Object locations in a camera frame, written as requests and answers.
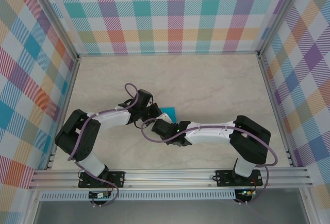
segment black mounting plate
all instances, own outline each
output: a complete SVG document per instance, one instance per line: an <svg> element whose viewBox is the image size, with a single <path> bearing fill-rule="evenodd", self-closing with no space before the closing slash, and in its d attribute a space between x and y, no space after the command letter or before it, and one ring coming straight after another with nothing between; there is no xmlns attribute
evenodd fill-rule
<svg viewBox="0 0 330 224"><path fill-rule="evenodd" d="M254 182L252 179L255 180L256 186L262 186L262 178L259 170L253 170L248 178L236 175L235 179L233 178L233 170L217 170L216 175L213 176L213 180L217 182L218 187L254 186Z"/></svg>
<svg viewBox="0 0 330 224"><path fill-rule="evenodd" d="M78 188L106 188L107 185L97 179L90 177L87 173L81 173ZM118 188L124 187L125 172L109 171L107 181L114 183Z"/></svg>

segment enclosure wall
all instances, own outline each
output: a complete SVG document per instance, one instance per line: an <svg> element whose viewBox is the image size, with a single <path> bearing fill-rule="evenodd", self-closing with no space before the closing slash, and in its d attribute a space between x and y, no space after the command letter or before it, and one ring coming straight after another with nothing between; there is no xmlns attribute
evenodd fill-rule
<svg viewBox="0 0 330 224"><path fill-rule="evenodd" d="M37 0L0 0L0 223L47 159L74 59Z"/></svg>
<svg viewBox="0 0 330 224"><path fill-rule="evenodd" d="M255 51L284 0L49 1L79 52L125 54Z"/></svg>
<svg viewBox="0 0 330 224"><path fill-rule="evenodd" d="M263 59L298 166L330 217L330 0L295 0Z"/></svg>

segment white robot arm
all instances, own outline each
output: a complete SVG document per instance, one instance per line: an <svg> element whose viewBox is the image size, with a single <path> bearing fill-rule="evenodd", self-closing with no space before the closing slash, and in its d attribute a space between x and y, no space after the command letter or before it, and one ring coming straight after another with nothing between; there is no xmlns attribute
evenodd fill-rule
<svg viewBox="0 0 330 224"><path fill-rule="evenodd" d="M199 143L231 144L240 154L230 176L230 181L237 184L250 182L249 177L254 167L266 162L271 134L249 118L237 116L235 121L221 124L199 124L190 121L173 124L168 115L162 113L157 104L153 103L152 94L141 89L134 98L119 104L111 112L95 114L75 110L57 134L55 143L64 152L70 154L92 178L101 181L96 187L104 188L109 184L106 182L109 182L112 172L92 151L97 134L99 131L128 125L137 120L142 120L147 125L154 123L152 131L158 134L162 141L149 139L141 129L145 138L153 142L177 146Z"/></svg>

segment cable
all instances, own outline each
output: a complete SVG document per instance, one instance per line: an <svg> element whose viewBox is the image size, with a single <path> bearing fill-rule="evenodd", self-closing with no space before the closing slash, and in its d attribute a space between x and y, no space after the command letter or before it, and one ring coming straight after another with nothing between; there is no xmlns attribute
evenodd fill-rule
<svg viewBox="0 0 330 224"><path fill-rule="evenodd" d="M257 200L264 192L265 192L265 189L267 188L268 186L268 181L269 181L269 170L266 166L264 166L265 169L266 169L266 173L267 173L267 176L266 176L266 182L265 182L265 185L263 186L261 192L259 193L258 196L256 196L255 198L253 198L250 202L254 202L255 200Z"/></svg>
<svg viewBox="0 0 330 224"><path fill-rule="evenodd" d="M84 124L83 124L83 126L82 126L82 128L81 128L81 130L80 130L80 133L79 133L79 136L78 136L77 142L76 142L76 144L75 144L75 146L74 146L74 148L73 148L73 150L72 150L72 152L71 152L71 154L70 154L70 156L69 156L69 158L68 158L68 161L72 160L72 159L73 159L73 156L76 154L76 151L77 151L77 149L78 149L78 146L79 146L79 143L80 143L80 140L81 140L81 136L82 136L83 133L84 133L84 130L85 130L85 128L86 128L86 125L88 124L88 122L89 122L92 118L96 117L96 116L99 115L99 114L103 114L103 113L107 113L107 112L127 110L127 109L131 108L132 106L134 106L134 105L138 102L139 92L138 92L137 87L136 87L134 84L132 84L132 83L126 83L126 84L125 84L125 90L126 90L126 92L127 92L130 96L131 96L131 94L130 94L130 92L129 92L128 89L127 89L127 86L128 86L128 85L131 85L131 86L136 90L136 98L135 98L134 102L133 102L131 105L129 105L128 107L125 107L125 108L120 108L120 109L109 109L109 110L105 110L105 111L102 111L102 112L95 113L95 114L91 115L91 116L90 116L90 117L84 122Z"/></svg>
<svg viewBox="0 0 330 224"><path fill-rule="evenodd" d="M257 182L256 182L256 180L255 179L251 179L252 181L253 181L253 183L254 183L254 189L253 189L253 191L254 192L257 192Z"/></svg>
<svg viewBox="0 0 330 224"><path fill-rule="evenodd" d="M275 151L269 147L263 140L261 140L260 138L256 137L254 134L246 131L246 130L243 130L243 129L240 129L240 128L237 128L237 127L232 127L232 126L224 126L224 125L205 125L205 126L199 126L199 127L193 127L193 128L190 128L190 129L186 129L186 130L183 130L181 132L179 132L178 134L168 138L168 139L165 139L165 140L154 140L154 139L151 139L149 138L145 133L144 133L144 129L146 128L145 127L145 124L148 123L148 122L151 122L151 121L155 121L157 120L156 118L149 118L147 119L146 121L143 122L143 124L141 125L141 133L143 135L144 138L146 138L148 141L151 141L153 143L166 143L166 142L169 142L175 138L177 138L178 136L188 132L188 131L192 131L192 130L199 130L199 129L228 129L228 130L236 130L236 131L239 131L241 133L245 133L246 135L252 137L253 139L255 139L256 141L258 141L259 143L261 143L262 145L264 145L266 147L266 149L268 149L272 155L274 156L274 159L275 161L271 164L264 164L264 165L256 165L256 167L263 167L263 166L275 166L277 163L278 163L278 158L277 158L277 155L275 153Z"/></svg>
<svg viewBox="0 0 330 224"><path fill-rule="evenodd" d="M138 129L141 129L141 127L139 127L139 126L136 125L136 121L134 122L134 126L135 126L136 128L138 128Z"/></svg>
<svg viewBox="0 0 330 224"><path fill-rule="evenodd" d="M77 149L78 149L78 146L79 146L79 143L80 143L80 140L81 140L81 136L82 136L82 134L83 134L83 132L84 132L84 130L85 130L85 127L86 127L87 123L88 123L92 118L96 117L98 114L103 114L103 113L113 112L113 111L118 111L118 110L119 110L119 111L121 111L121 110L127 110L127 109L131 108L132 106L134 106L134 105L138 102L139 92L138 92L137 87L136 87L134 84L132 84L132 83L126 83L126 84L125 84L125 90L126 90L126 92L127 92L131 97L132 97L132 95L130 94L130 92L129 92L128 89L127 89L127 86L128 86L128 85L131 85L131 86L135 89L135 91L136 91L136 98L135 98L134 102L133 102L131 105L129 105L128 107L125 107L125 108L120 108L120 109L109 109L109 110L105 110L105 111L102 111L102 112L95 113L95 114L91 115L91 116L90 116L90 117L84 122L84 124L83 124L83 126L82 126L82 128L81 128L81 130L80 130L80 134L79 134L79 136L78 136L77 142L76 142L76 144L75 144L75 146L74 146L74 148L73 148L73 150L72 150L72 152L71 152L71 154L70 154L70 156L69 156L69 158L68 158L68 161L72 160L73 156L76 154L76 151L77 151ZM83 166L81 166L78 162L75 161L75 163L76 163L76 165L77 165L80 169L85 170L85 173L88 174L90 177L92 177L92 178L94 178L94 179L96 179L96 180L99 180L99 181L101 181L101 182L107 183L108 185L111 185L112 187L116 188L116 190L117 190L117 194L115 195L115 197L114 197L113 199L107 201L107 202L104 203L103 205L99 205L100 207L101 207L101 206L107 206L107 205L111 204L112 202L114 202L114 201L118 198L118 196L119 196L119 188L118 188L114 183L111 183L111 182L109 182L109 181L107 181L107 180L100 179L100 178L94 176L93 174L91 174L90 172L88 172Z"/></svg>
<svg viewBox="0 0 330 224"><path fill-rule="evenodd" d="M99 181L101 181L101 182L104 182L104 183L106 183L106 184L108 184L108 185L111 185L112 187L116 188L116 190L117 190L117 194L115 195L115 197L114 197L113 199L107 201L107 202L104 203L103 205L99 205L99 207L104 207L104 206L106 206L106 205L109 205L109 204L111 204L112 202L114 202L114 201L118 198L118 196L119 196L119 188L118 188L114 183L111 183L111 182L108 181L108 180L100 179L100 178L98 178L97 176L94 176L93 174L91 174L90 172L88 172L83 166L79 165L78 162L75 162L75 163L76 163L76 165L77 165L80 169L85 170L85 173L87 173L87 174L88 174L90 177L92 177L93 179L99 180ZM92 204L93 204L93 206L96 205L96 203L94 202L94 198L92 199Z"/></svg>

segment table surface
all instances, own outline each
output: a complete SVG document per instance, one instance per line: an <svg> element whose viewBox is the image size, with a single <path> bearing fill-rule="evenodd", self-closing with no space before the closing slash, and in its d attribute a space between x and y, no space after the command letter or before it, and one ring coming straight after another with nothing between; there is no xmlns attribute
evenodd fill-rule
<svg viewBox="0 0 330 224"><path fill-rule="evenodd" d="M127 82L151 92L160 107L175 107L178 122L223 123L237 115L249 117L272 133L277 166L289 165L255 55L82 58L67 118L76 109L99 112L124 102L129 99ZM150 129L146 134L158 140ZM229 144L155 144L134 125L100 132L93 151L110 169L227 168L238 156ZM53 169L77 169L67 158L58 148ZM273 161L268 153L267 162Z"/></svg>

